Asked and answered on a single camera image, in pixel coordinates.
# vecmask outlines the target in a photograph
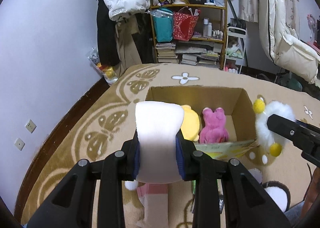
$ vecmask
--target book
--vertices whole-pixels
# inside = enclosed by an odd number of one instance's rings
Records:
[[[182,59],[180,64],[196,66],[197,62],[192,61],[192,60],[188,60],[188,59]]]
[[[182,59],[197,61],[197,56],[193,54],[182,54]]]
[[[206,67],[211,67],[211,68],[220,68],[220,63],[217,61],[212,61],[208,59],[200,59],[199,62],[197,63],[197,66],[206,66]]]
[[[220,53],[222,51],[222,43],[215,43],[213,46],[213,52]]]
[[[158,57],[176,57],[174,51],[162,50],[158,51]]]
[[[157,50],[175,50],[176,44],[175,43],[157,43],[156,49]]]
[[[171,57],[158,57],[159,63],[175,63],[178,64],[179,59],[178,58],[171,58]]]
[[[201,53],[201,58],[203,59],[210,59],[216,61],[219,58],[219,54],[215,52],[206,52],[206,53]]]
[[[199,47],[186,46],[186,45],[179,45],[179,46],[176,47],[175,53],[176,54],[207,53],[207,49],[199,48]]]

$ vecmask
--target bookshelf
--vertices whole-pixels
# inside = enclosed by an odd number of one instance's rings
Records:
[[[219,30],[223,32],[223,39],[216,39],[216,38],[206,38],[206,37],[192,37],[191,40],[192,41],[211,41],[211,42],[216,42],[216,43],[222,43],[222,50],[220,53],[220,59],[219,59],[219,63],[220,63],[220,69],[223,69],[223,64],[224,64],[224,57],[225,57],[225,49],[226,49],[226,41],[227,41],[227,12],[228,12],[228,0],[224,0],[225,6],[224,7],[217,7],[217,6],[212,6],[212,5],[197,5],[197,4],[169,4],[169,5],[163,5],[163,6],[151,6],[150,10],[154,10],[154,9],[158,9],[160,7],[167,7],[172,9],[173,11],[178,11],[180,10],[182,7],[191,7],[191,8],[200,8],[201,9],[201,14],[199,16],[198,22],[197,22],[197,26],[198,28],[200,27],[201,24],[203,24],[203,18],[204,17],[208,17],[208,16],[204,16],[205,14],[211,14],[210,9],[215,11],[215,16],[210,18],[209,17],[209,21],[213,21],[215,23],[219,24]],[[217,20],[216,15],[218,14],[220,15],[219,20]],[[158,58],[158,53],[157,53],[157,49],[156,49],[156,44],[157,44],[157,40],[156,40],[156,34],[155,34],[155,28],[154,28],[154,24],[153,24],[153,18],[152,15],[150,15],[151,17],[151,27],[152,27],[152,37],[153,37],[153,44],[154,44],[154,49],[155,49],[155,53],[156,53],[156,57]]]

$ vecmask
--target yellow plush toy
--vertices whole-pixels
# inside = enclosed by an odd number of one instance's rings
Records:
[[[200,130],[199,116],[194,110],[191,109],[191,106],[183,105],[181,107],[184,110],[184,118],[181,126],[183,137],[186,140],[198,141],[198,133]]]

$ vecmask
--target pink strip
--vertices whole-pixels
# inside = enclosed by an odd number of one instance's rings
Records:
[[[137,188],[139,197],[143,197],[145,194],[167,194],[167,184],[145,184]]]

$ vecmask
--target pink plush bear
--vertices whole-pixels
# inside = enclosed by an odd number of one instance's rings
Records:
[[[224,128],[226,116],[219,107],[214,112],[208,107],[202,110],[205,127],[200,132],[200,143],[219,143],[229,139],[229,133]]]

